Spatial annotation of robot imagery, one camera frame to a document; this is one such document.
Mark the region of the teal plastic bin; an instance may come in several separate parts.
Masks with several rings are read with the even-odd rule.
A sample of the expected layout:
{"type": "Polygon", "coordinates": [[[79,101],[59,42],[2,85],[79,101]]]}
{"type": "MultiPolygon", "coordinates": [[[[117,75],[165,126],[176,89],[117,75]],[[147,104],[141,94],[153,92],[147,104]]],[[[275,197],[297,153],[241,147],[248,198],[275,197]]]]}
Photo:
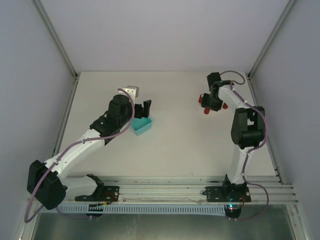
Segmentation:
{"type": "Polygon", "coordinates": [[[153,121],[150,117],[134,118],[131,128],[136,136],[151,129],[153,121]]]}

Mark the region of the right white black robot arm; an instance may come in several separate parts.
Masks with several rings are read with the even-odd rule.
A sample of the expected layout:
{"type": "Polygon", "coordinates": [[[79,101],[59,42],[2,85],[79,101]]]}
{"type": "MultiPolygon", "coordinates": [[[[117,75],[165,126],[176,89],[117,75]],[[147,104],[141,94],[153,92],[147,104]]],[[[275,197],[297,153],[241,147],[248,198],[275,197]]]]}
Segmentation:
{"type": "Polygon", "coordinates": [[[199,97],[198,102],[204,113],[218,112],[221,109],[233,110],[231,140],[234,144],[233,158],[218,193],[228,202],[249,197],[246,168],[252,153],[266,144],[267,127],[265,109],[252,106],[237,91],[234,85],[243,85],[235,80],[222,80],[221,73],[212,72],[207,76],[209,93],[199,97]]]}

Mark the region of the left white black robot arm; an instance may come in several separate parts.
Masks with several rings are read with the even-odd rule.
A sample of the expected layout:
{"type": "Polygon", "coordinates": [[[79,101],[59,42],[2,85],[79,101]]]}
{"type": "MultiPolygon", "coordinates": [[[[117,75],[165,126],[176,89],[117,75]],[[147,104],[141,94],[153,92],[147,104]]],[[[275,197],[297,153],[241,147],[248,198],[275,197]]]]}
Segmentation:
{"type": "Polygon", "coordinates": [[[113,202],[118,198],[95,175],[67,178],[69,173],[90,154],[106,146],[131,119],[147,118],[152,101],[132,105],[125,94],[117,94],[108,110],[96,119],[78,144],[45,162],[35,160],[29,167],[27,191],[48,210],[65,199],[88,202],[113,202]]]}

